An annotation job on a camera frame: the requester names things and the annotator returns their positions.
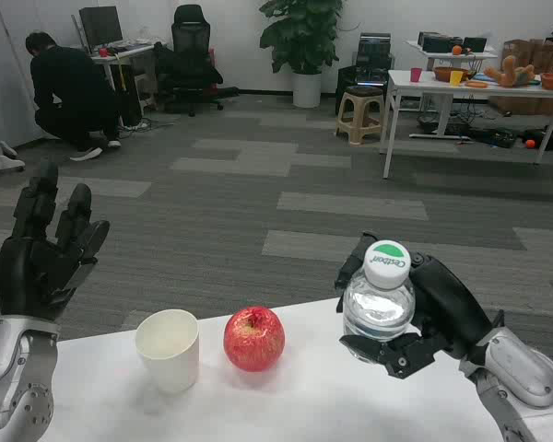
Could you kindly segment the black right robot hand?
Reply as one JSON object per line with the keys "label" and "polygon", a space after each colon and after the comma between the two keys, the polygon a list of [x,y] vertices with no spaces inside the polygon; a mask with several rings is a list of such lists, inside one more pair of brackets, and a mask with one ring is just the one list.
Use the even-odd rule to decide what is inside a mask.
{"label": "black right robot hand", "polygon": [[435,362],[440,351],[472,365],[487,363],[488,345],[482,340],[494,330],[468,288],[431,255],[410,253],[408,281],[415,289],[411,324],[418,332],[402,332],[393,339],[376,338],[371,331],[344,331],[339,339],[357,359],[384,366],[393,378],[408,378]]}

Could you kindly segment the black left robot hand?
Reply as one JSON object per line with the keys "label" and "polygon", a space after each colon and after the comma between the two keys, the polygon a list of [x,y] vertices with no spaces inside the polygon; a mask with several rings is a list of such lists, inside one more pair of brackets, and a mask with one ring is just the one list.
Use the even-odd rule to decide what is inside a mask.
{"label": "black left robot hand", "polygon": [[58,168],[43,160],[18,197],[15,225],[0,250],[0,309],[4,315],[57,320],[98,263],[109,230],[91,222],[92,193],[79,183],[61,213],[56,241],[47,238],[58,193]]}

